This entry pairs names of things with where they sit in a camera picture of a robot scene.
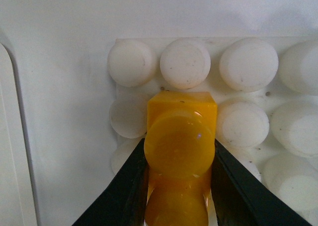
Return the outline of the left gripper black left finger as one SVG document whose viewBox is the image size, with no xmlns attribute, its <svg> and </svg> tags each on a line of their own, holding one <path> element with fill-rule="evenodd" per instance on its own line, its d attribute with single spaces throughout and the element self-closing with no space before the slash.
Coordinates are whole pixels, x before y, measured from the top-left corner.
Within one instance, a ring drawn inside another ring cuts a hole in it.
<svg viewBox="0 0 318 226">
<path fill-rule="evenodd" d="M 73 223 L 75 226 L 143 226 L 149 167 L 141 139 L 107 188 Z"/>
</svg>

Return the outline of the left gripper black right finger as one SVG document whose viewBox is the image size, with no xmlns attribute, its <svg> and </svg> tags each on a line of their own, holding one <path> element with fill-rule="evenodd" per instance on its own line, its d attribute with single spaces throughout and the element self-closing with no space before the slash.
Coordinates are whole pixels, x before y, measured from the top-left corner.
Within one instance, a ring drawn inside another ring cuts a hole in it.
<svg viewBox="0 0 318 226">
<path fill-rule="evenodd" d="M 259 182 L 219 141 L 215 141 L 211 191 L 220 226 L 309 225 Z"/>
</svg>

